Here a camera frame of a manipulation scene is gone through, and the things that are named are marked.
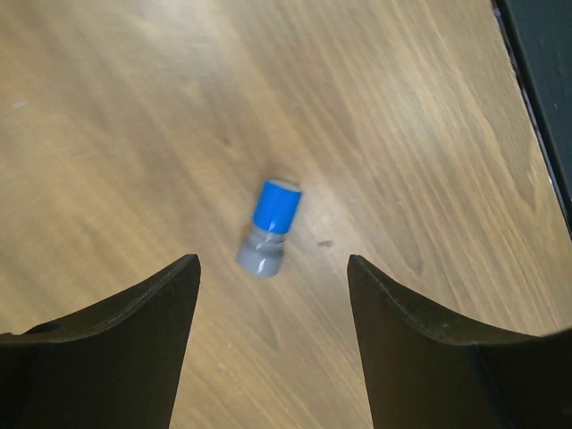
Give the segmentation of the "grey glue stick blue cap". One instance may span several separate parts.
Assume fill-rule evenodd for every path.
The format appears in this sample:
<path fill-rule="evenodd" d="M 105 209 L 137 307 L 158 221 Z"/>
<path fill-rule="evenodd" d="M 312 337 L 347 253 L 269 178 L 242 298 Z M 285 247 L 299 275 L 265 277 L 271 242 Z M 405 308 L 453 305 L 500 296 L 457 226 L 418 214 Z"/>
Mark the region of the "grey glue stick blue cap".
<path fill-rule="evenodd" d="M 260 277 L 273 277 L 284 259 L 285 240 L 302 197 L 291 181 L 269 179 L 262 185 L 251 226 L 240 244 L 237 263 Z"/>

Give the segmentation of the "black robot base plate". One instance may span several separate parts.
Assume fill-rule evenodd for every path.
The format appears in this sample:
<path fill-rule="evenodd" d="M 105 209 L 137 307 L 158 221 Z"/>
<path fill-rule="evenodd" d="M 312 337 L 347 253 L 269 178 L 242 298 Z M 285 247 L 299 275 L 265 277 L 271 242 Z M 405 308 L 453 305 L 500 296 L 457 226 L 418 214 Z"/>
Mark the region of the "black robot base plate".
<path fill-rule="evenodd" d="M 571 3 L 496 1 L 494 11 L 571 227 Z"/>

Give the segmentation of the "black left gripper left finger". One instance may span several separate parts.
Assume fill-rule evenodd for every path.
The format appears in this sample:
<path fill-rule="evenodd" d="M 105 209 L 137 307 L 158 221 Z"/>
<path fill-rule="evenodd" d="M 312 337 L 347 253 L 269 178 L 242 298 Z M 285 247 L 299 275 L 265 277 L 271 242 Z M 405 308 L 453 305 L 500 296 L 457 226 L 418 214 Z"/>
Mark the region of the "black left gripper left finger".
<path fill-rule="evenodd" d="M 3 428 L 167 428 L 198 300 L 185 255 L 145 281 L 1 335 Z"/>

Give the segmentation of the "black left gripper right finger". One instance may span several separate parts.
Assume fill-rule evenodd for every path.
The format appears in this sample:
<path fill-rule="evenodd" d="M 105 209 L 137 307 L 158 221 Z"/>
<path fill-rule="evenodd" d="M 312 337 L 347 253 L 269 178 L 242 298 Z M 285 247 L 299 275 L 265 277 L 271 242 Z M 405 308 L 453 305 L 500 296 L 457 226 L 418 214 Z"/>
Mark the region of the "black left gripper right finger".
<path fill-rule="evenodd" d="M 571 333 L 534 337 L 454 312 L 349 258 L 377 428 L 568 428 Z"/>

